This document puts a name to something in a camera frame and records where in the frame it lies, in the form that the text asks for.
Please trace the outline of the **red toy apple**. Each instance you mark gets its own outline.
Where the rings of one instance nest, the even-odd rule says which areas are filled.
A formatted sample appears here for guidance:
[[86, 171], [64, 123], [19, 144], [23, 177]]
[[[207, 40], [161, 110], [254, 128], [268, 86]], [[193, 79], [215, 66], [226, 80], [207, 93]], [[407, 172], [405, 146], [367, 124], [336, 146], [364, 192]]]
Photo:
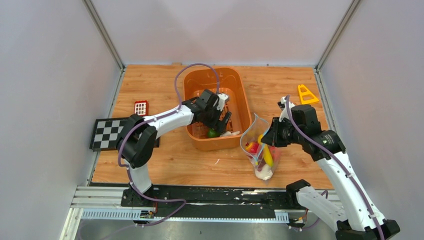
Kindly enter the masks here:
[[270, 151], [273, 164], [274, 165], [277, 164], [279, 160], [281, 159], [282, 149], [280, 147], [274, 147], [274, 146], [269, 146], [268, 149]]

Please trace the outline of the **yellow toy banana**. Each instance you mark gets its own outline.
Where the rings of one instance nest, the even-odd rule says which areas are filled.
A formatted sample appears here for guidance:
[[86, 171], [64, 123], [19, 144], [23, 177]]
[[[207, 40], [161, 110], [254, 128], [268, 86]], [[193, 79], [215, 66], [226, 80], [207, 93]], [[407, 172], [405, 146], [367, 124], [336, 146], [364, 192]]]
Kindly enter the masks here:
[[260, 134], [257, 138], [258, 143], [262, 147], [262, 157], [263, 157], [263, 160], [265, 161], [265, 163], [270, 168], [272, 168], [274, 166], [274, 160], [273, 160], [273, 157], [272, 157], [272, 154], [271, 154], [271, 151], [270, 151], [268, 145], [262, 142], [262, 138], [263, 138], [262, 134]]

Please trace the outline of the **clear zip top bag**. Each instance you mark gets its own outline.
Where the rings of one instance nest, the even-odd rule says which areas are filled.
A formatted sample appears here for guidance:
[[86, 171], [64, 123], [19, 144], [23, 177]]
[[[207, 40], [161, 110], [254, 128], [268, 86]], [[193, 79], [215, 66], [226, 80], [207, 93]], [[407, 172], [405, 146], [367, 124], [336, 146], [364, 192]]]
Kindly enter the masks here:
[[282, 151], [262, 142], [270, 124], [254, 114], [254, 120], [240, 137], [240, 147], [251, 163], [256, 178], [269, 181], [280, 162]]

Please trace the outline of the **red toy tomato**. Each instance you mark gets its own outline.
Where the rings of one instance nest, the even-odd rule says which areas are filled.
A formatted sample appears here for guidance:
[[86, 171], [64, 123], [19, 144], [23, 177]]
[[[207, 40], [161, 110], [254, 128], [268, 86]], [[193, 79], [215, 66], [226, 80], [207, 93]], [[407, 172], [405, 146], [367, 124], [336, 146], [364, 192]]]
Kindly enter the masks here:
[[247, 142], [245, 144], [245, 148], [244, 149], [245, 149], [246, 152], [248, 152], [248, 153], [250, 153], [252, 155], [255, 155], [255, 154], [258, 153], [258, 151], [260, 149], [260, 144], [258, 142], [256, 142], [256, 141]]

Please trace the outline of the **orange plastic basket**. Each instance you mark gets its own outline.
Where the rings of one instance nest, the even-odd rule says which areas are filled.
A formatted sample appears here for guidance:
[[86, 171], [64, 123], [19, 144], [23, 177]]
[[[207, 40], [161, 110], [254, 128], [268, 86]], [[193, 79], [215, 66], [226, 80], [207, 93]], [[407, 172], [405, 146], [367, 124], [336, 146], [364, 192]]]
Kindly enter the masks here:
[[[215, 71], [219, 76], [219, 92], [229, 96], [220, 119], [223, 119], [227, 112], [231, 112], [226, 130], [235, 135], [208, 138], [208, 127], [200, 122], [191, 124], [186, 127], [186, 131], [194, 147], [200, 151], [238, 148], [241, 135], [252, 124], [247, 94], [239, 73], [229, 67], [219, 67]], [[205, 89], [215, 92], [216, 87], [216, 75], [211, 69], [191, 71], [183, 80], [182, 99], [198, 97]]]

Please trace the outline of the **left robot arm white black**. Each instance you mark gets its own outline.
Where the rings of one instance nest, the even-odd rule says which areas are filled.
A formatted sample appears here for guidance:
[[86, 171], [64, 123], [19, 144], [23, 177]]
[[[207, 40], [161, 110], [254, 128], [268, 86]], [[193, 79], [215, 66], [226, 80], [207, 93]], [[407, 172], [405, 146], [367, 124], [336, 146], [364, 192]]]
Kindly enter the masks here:
[[135, 190], [135, 202], [146, 207], [153, 201], [153, 193], [149, 190], [152, 181], [148, 161], [157, 139], [195, 123], [202, 123], [219, 134], [224, 133], [232, 115], [230, 111], [223, 113], [229, 100], [225, 93], [205, 89], [200, 96], [184, 100], [165, 112], [144, 117], [133, 114], [127, 119], [116, 140], [117, 161], [127, 171], [129, 185]]

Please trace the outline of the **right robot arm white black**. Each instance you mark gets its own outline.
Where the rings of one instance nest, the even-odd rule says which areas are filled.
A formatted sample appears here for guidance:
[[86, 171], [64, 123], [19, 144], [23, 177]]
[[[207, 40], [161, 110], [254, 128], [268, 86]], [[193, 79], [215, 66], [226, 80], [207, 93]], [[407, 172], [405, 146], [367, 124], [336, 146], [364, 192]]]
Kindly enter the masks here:
[[338, 240], [389, 240], [398, 234], [399, 224], [387, 219], [373, 203], [355, 174], [342, 140], [335, 131], [322, 130], [315, 108], [283, 100], [278, 105], [281, 115], [272, 119], [262, 142], [277, 148], [301, 145], [326, 174], [342, 206], [322, 196], [304, 179], [286, 186], [286, 204], [315, 213]]

